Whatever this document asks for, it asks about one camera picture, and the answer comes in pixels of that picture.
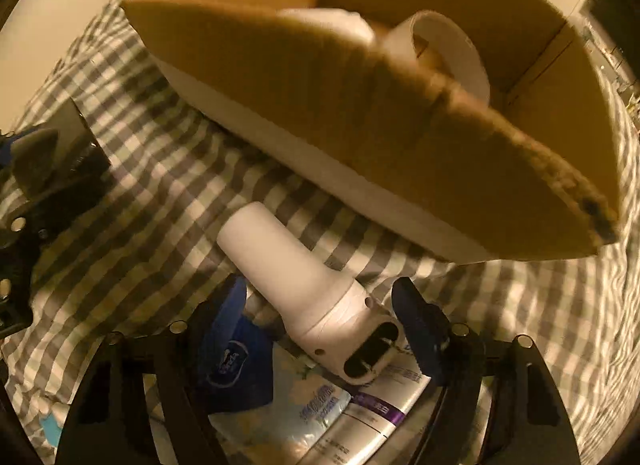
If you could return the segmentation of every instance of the white tube of cream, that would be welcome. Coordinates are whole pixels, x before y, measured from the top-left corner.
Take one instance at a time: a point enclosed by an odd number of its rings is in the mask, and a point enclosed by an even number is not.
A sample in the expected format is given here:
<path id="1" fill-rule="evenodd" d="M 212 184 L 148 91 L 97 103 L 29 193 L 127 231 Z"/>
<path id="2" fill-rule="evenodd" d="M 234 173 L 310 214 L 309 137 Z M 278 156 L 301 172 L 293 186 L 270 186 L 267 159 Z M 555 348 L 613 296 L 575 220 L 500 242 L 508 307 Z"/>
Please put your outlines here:
<path id="1" fill-rule="evenodd" d="M 362 465 L 404 420 L 430 378 L 408 347 L 350 404 L 298 465 Z"/>

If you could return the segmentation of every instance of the metal screw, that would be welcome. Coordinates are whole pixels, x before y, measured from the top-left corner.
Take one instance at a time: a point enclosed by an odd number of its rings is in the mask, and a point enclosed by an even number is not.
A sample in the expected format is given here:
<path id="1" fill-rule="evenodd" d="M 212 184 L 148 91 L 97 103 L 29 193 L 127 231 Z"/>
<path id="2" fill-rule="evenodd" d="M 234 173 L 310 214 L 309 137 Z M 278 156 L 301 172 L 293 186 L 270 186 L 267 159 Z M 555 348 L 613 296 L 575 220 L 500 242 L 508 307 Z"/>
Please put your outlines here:
<path id="1" fill-rule="evenodd" d="M 19 218 L 16 218 L 14 221 L 12 221 L 11 230 L 14 232 L 20 232 L 22 229 L 24 229 L 25 225 L 27 225 L 27 220 L 20 216 Z"/>
<path id="2" fill-rule="evenodd" d="M 169 326 L 169 331 L 175 335 L 183 333 L 187 330 L 188 324 L 183 320 L 177 320 L 176 322 L 172 322 Z"/>
<path id="3" fill-rule="evenodd" d="M 462 323 L 454 324 L 451 327 L 451 333 L 456 337 L 466 337 L 467 335 L 469 335 L 469 331 L 469 326 Z"/>
<path id="4" fill-rule="evenodd" d="M 11 293 L 11 281 L 3 279 L 0 281 L 0 299 L 6 299 Z"/>
<path id="5" fill-rule="evenodd" d="M 124 335 L 119 331 L 112 331 L 111 333 L 108 333 L 106 337 L 107 343 L 109 344 L 109 346 L 113 346 L 114 344 L 117 344 L 123 338 L 124 338 Z"/>
<path id="6" fill-rule="evenodd" d="M 533 339 L 529 335 L 518 335 L 517 341 L 523 348 L 529 349 L 533 347 Z"/>

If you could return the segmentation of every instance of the gray and white plaid blanket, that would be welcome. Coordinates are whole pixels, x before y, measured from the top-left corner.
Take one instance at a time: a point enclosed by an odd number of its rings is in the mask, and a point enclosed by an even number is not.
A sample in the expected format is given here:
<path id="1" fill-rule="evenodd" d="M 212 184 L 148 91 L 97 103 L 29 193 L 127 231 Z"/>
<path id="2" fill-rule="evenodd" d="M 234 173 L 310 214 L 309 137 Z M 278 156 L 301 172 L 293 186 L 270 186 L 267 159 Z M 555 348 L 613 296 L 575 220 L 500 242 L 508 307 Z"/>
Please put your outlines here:
<path id="1" fill-rule="evenodd" d="M 41 410 L 70 403 L 106 333 L 150 334 L 189 317 L 233 270 L 214 241 L 226 217 L 249 201 L 262 201 L 317 257 L 351 272 L 382 301 L 393 280 L 407 275 L 428 301 L 484 336 L 530 334 L 561 392 L 582 462 L 603 457 L 640 391 L 640 150 L 608 84 L 620 241 L 584 259 L 448 265 L 180 100 L 118 1 L 74 41 L 16 127 L 43 121 L 71 97 L 109 156 L 114 179 L 101 203 L 45 250 L 33 279 L 33 325 L 1 346 L 10 370 L 6 389 L 46 463 L 54 450 L 44 439 Z M 10 200 L 4 197 L 4 205 Z M 258 295 L 247 309 L 261 323 L 276 320 Z M 489 402 L 483 389 L 469 463 Z M 402 463 L 429 414 L 428 402 L 418 405 L 372 461 Z"/>

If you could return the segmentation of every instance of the white plastic tube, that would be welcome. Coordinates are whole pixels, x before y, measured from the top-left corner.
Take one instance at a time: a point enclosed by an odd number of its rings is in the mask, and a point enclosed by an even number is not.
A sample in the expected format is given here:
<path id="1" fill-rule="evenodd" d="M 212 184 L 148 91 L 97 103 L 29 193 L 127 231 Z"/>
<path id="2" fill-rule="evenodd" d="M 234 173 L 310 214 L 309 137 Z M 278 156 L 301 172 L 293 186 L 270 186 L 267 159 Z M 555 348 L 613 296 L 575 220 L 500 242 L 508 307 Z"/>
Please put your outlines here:
<path id="1" fill-rule="evenodd" d="M 403 350 L 360 389 L 298 465 L 362 465 L 402 423 L 429 380 L 414 355 Z"/>
<path id="2" fill-rule="evenodd" d="M 402 325 L 353 277 L 325 267 L 261 203 L 233 214 L 217 241 L 279 312 L 291 339 L 346 382 L 372 381 L 396 354 Z"/>

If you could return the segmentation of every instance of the bolt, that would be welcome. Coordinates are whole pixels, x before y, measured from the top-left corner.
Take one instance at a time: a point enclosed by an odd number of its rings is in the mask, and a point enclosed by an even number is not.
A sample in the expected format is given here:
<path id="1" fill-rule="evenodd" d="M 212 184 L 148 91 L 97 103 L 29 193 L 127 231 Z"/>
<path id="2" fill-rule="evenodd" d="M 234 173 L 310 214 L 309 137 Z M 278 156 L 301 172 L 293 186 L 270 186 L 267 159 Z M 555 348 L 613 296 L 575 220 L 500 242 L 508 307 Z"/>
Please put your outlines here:
<path id="1" fill-rule="evenodd" d="M 523 348 L 529 349 L 533 347 L 533 339 L 529 335 L 518 335 L 517 341 Z"/>
<path id="2" fill-rule="evenodd" d="M 169 331 L 175 335 L 183 333 L 187 330 L 188 324 L 183 320 L 177 320 L 176 322 L 172 322 L 169 326 Z"/>
<path id="3" fill-rule="evenodd" d="M 469 331 L 469 326 L 462 323 L 454 324 L 451 327 L 451 333 L 456 337 L 466 337 L 467 335 L 469 335 Z"/>
<path id="4" fill-rule="evenodd" d="M 108 333 L 106 337 L 107 343 L 109 344 L 109 346 L 113 346 L 114 344 L 117 344 L 123 338 L 124 338 L 124 335 L 119 331 L 112 331 L 111 333 Z"/>
<path id="5" fill-rule="evenodd" d="M 23 217 L 16 218 L 11 223 L 11 230 L 14 232 L 20 232 L 22 229 L 24 229 L 25 225 L 27 225 L 26 219 L 24 219 Z"/>

